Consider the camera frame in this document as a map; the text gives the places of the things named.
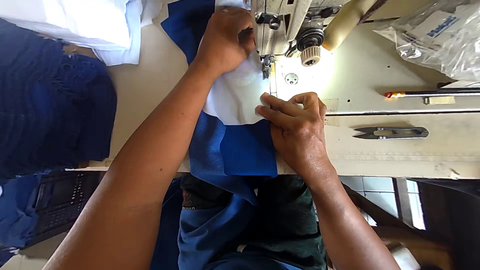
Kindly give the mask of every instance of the wrist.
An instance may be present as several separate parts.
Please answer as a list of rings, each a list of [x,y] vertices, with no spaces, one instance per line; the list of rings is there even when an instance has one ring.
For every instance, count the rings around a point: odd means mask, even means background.
[[[200,73],[205,79],[216,81],[222,74],[217,65],[200,58],[195,58],[189,66],[189,70],[195,73]]]
[[[337,188],[340,183],[335,167],[329,160],[318,162],[314,169],[301,176],[308,188],[315,190],[327,191]]]

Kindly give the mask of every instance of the industrial sewing machine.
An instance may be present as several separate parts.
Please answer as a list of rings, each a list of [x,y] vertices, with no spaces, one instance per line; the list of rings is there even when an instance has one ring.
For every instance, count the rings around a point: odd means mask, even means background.
[[[252,0],[253,34],[264,79],[275,56],[320,60],[320,46],[336,49],[361,20],[386,0]]]

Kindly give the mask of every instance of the white fabric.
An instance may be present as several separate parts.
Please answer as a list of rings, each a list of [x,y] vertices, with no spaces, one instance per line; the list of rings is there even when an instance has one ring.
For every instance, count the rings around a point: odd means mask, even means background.
[[[126,5],[125,18],[130,32],[130,49],[99,50],[94,49],[95,55],[107,66],[120,64],[138,64],[140,59],[142,0],[130,0]]]
[[[216,0],[215,5],[217,10],[227,6],[250,9],[250,1],[243,0]],[[225,125],[253,124],[263,119],[255,114],[255,107],[263,105],[260,95],[264,92],[270,93],[270,85],[263,79],[260,57],[254,51],[237,69],[215,81],[203,111]]]
[[[142,0],[143,11],[140,27],[151,25],[162,10],[164,0]]]
[[[0,0],[0,18],[94,49],[129,49],[128,0]]]

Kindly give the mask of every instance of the finger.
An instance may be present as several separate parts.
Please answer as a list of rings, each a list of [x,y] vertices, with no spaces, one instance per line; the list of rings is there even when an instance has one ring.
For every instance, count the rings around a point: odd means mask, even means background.
[[[250,11],[242,10],[233,15],[233,27],[236,29],[237,34],[243,29],[253,28],[253,19]]]
[[[318,106],[319,106],[318,112],[320,113],[320,118],[322,120],[325,120],[325,114],[327,113],[327,106],[320,99],[318,99]]]
[[[318,95],[315,92],[303,93],[293,96],[289,102],[292,104],[303,104],[303,109],[318,113],[319,104],[318,104]]]
[[[255,40],[253,38],[253,29],[247,28],[240,32],[239,42],[241,48],[245,51],[247,57],[251,54],[253,50],[256,49]]]
[[[241,13],[241,12],[248,12],[249,10],[246,10],[244,8],[241,8],[241,7],[224,6],[224,7],[218,8],[217,11],[222,11],[222,12],[225,12],[229,15],[236,15],[236,14]]]
[[[262,115],[270,122],[278,127],[290,128],[293,125],[294,117],[281,113],[277,110],[272,110],[267,106],[259,105],[255,108],[255,112]]]
[[[273,144],[278,151],[279,150],[278,147],[281,147],[283,145],[282,144],[282,140],[284,139],[283,129],[275,125],[274,123],[270,122],[270,135],[272,136]]]
[[[290,116],[298,116],[301,113],[303,113],[302,109],[293,105],[291,102],[281,100],[281,99],[276,98],[272,95],[269,95],[268,93],[263,93],[260,96],[260,99],[263,102],[272,105],[273,108],[281,111],[284,114],[290,115]]]

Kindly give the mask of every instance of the hand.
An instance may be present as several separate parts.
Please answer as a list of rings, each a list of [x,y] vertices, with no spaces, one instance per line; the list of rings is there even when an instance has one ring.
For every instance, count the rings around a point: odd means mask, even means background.
[[[255,111],[270,121],[275,148],[283,160],[311,186],[319,177],[336,175],[325,149],[326,106],[316,93],[304,93],[283,101],[267,93],[260,97],[270,104]]]
[[[252,16],[246,9],[229,7],[215,12],[208,21],[194,64],[208,68],[217,78],[234,70],[255,49],[252,27]]]

